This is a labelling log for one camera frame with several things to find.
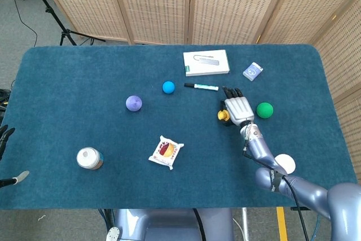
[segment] tripod stand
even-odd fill
[[[65,26],[63,25],[63,23],[60,21],[59,17],[56,15],[54,9],[49,5],[48,1],[46,0],[43,0],[45,6],[46,6],[46,9],[45,9],[45,12],[48,12],[52,15],[52,17],[54,17],[55,21],[57,22],[57,24],[59,25],[59,27],[61,28],[62,32],[61,32],[61,39],[60,39],[60,45],[63,45],[63,41],[65,39],[65,37],[67,37],[70,41],[70,43],[72,45],[77,45],[75,43],[75,41],[73,40],[72,36],[71,36],[71,33],[73,34],[76,34],[76,35],[79,35],[79,36],[83,36],[83,37],[87,37],[87,38],[90,38],[90,45],[93,45],[94,43],[94,40],[98,40],[98,41],[102,41],[102,42],[105,42],[105,40],[103,39],[98,39],[98,38],[95,38],[95,37],[92,37],[92,36],[89,36],[89,35],[85,35],[85,34],[82,34],[82,33],[79,33],[79,32],[75,32],[75,31],[72,31],[70,29],[67,29],[65,28]]]

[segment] blue ball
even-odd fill
[[[125,105],[130,111],[138,111],[142,107],[142,100],[138,96],[132,95],[128,97]]]
[[[175,85],[171,81],[165,81],[162,88],[165,93],[171,94],[175,90]]]

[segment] wooden screen panel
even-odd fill
[[[315,47],[333,98],[361,84],[361,0],[352,4]]]
[[[261,41],[305,43],[344,0],[284,0],[268,23]]]
[[[189,0],[122,0],[137,43],[184,43]]]
[[[272,0],[195,0],[192,43],[252,43]]]
[[[54,0],[76,31],[126,41],[125,23],[116,0]]]
[[[337,108],[354,170],[361,181],[361,96]]]

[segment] yellow floor tape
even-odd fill
[[[276,210],[277,210],[278,230],[280,232],[280,241],[287,241],[287,230],[286,230],[286,222],[284,219],[284,209],[283,207],[276,207]]]

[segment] jar lid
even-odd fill
[[[86,169],[95,167],[99,159],[99,152],[91,147],[81,149],[77,155],[78,165]]]

